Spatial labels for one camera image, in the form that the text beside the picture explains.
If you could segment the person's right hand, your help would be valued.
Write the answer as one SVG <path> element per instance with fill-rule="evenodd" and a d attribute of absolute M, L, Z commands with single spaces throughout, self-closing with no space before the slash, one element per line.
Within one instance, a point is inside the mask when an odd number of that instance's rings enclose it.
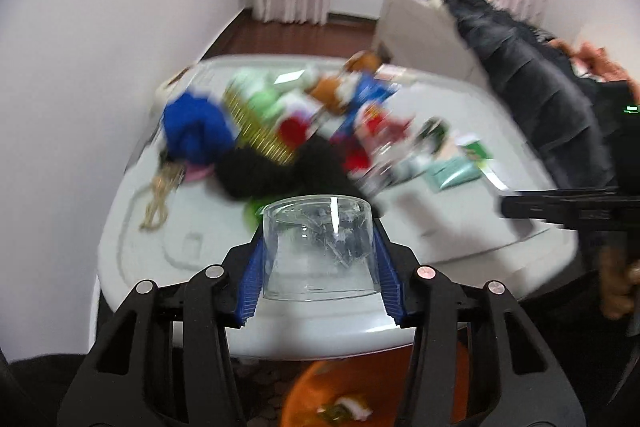
<path fill-rule="evenodd" d="M 639 288 L 639 261 L 628 261 L 625 251 L 605 246 L 599 254 L 601 308 L 610 320 L 634 311 L 634 294 Z"/>

